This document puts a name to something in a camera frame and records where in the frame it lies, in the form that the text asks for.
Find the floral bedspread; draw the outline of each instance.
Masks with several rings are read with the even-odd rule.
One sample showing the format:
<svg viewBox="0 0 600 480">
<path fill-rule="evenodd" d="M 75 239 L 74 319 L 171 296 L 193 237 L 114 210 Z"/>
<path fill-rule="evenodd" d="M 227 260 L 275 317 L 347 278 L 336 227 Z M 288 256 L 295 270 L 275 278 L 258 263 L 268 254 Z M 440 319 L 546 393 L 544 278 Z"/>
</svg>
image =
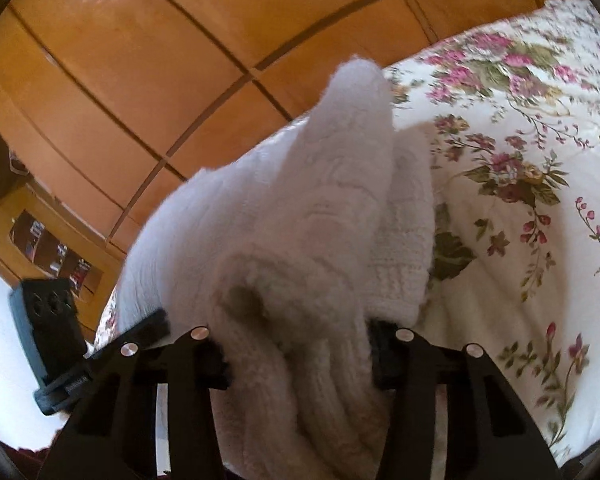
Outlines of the floral bedspread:
<svg viewBox="0 0 600 480">
<path fill-rule="evenodd" d="M 563 463 L 600 438 L 600 16 L 548 0 L 386 76 L 396 127 L 431 142 L 436 244 L 416 329 L 479 342 Z M 113 301 L 96 346 L 115 321 Z"/>
</svg>

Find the wooden cabinet door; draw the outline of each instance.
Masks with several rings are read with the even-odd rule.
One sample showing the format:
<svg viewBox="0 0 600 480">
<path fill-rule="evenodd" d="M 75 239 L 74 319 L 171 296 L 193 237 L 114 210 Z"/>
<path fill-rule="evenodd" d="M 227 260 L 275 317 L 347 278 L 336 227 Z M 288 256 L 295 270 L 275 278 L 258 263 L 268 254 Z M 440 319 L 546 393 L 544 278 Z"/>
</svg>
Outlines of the wooden cabinet door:
<svg viewBox="0 0 600 480">
<path fill-rule="evenodd" d="M 104 240 L 81 232 L 56 209 L 23 186 L 0 200 L 0 261 L 22 278 L 68 277 L 78 320 L 91 335 L 116 284 L 120 267 Z"/>
</svg>

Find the silver pin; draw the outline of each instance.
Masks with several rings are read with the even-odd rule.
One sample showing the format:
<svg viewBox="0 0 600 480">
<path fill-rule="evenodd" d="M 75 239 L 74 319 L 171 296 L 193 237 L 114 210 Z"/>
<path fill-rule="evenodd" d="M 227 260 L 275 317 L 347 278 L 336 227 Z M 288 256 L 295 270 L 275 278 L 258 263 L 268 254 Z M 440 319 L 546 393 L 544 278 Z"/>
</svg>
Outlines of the silver pin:
<svg viewBox="0 0 600 480">
<path fill-rule="evenodd" d="M 131 357 L 138 351 L 138 345 L 136 343 L 124 343 L 120 347 L 120 353 L 124 357 Z"/>
<path fill-rule="evenodd" d="M 482 357 L 484 355 L 484 349 L 480 345 L 477 345 L 476 343 L 471 343 L 471 344 L 467 345 L 466 352 L 471 357 L 476 357 L 476 358 Z"/>
<path fill-rule="evenodd" d="M 395 331 L 395 338 L 403 343 L 410 343 L 415 337 L 415 334 L 408 328 L 399 328 Z"/>
<path fill-rule="evenodd" d="M 196 341 L 204 341 L 209 337 L 209 329 L 206 326 L 197 326 L 191 331 L 191 338 Z"/>
</svg>

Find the white floor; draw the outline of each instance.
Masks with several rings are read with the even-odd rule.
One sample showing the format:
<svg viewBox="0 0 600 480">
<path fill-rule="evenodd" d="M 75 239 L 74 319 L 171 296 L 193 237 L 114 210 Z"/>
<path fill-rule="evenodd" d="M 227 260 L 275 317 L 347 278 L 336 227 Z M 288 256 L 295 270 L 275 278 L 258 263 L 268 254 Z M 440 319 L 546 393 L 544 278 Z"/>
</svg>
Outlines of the white floor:
<svg viewBox="0 0 600 480">
<path fill-rule="evenodd" d="M 40 413 L 33 400 L 38 383 L 20 346 L 8 304 L 9 286 L 0 277 L 0 440 L 12 447 L 46 447 L 64 424 Z"/>
</svg>

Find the white towel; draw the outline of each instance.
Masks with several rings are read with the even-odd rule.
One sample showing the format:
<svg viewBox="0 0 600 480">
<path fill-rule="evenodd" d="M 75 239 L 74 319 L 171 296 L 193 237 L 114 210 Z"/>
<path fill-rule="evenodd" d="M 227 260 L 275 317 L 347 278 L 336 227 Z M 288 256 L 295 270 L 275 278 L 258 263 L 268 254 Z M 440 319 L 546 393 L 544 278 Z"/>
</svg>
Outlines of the white towel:
<svg viewBox="0 0 600 480">
<path fill-rule="evenodd" d="M 381 70 L 352 60 L 307 120 L 201 171 L 154 213 L 118 284 L 120 330 L 206 324 L 235 381 L 213 392 L 224 461 L 248 480 L 372 479 L 390 399 L 369 317 L 411 326 L 434 233 L 429 150 L 395 132 Z"/>
</svg>

